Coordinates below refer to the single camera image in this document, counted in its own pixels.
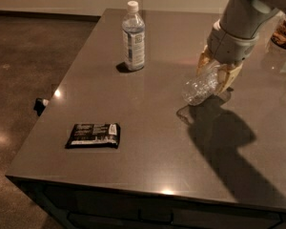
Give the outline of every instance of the brown concrete floor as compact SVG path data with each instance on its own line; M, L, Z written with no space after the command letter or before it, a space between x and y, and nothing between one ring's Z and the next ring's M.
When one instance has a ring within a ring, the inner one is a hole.
M5 178L38 116L95 23L0 16L0 229L61 226Z

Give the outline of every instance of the black baseboard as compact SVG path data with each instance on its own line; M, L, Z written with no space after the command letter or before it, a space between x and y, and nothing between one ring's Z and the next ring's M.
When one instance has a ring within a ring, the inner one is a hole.
M0 16L40 18L40 19L75 20L75 21L89 21L89 22L98 22L98 20L100 18L100 16L92 16L92 15L31 12L31 11L13 11L13 10L0 10Z

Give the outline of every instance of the bottle label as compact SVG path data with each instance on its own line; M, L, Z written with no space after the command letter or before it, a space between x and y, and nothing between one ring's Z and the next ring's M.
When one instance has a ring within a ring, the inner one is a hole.
M138 70L144 65L145 32L127 33L123 31L125 63L130 70Z

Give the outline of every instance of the table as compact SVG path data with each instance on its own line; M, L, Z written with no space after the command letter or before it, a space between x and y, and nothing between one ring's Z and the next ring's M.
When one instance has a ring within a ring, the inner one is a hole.
M106 10L6 176L66 228L286 228L286 66L261 31L232 88L187 106L217 14L142 11L146 65L123 70ZM119 123L118 149L65 149L75 123Z

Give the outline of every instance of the gray tabletop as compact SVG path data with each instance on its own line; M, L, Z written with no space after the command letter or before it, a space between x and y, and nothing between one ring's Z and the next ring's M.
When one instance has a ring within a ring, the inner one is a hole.
M286 211L286 66L261 32L233 91L197 107L183 84L218 15L143 11L146 65L124 73L123 10L106 10L7 172ZM118 149L65 149L75 123L121 126Z

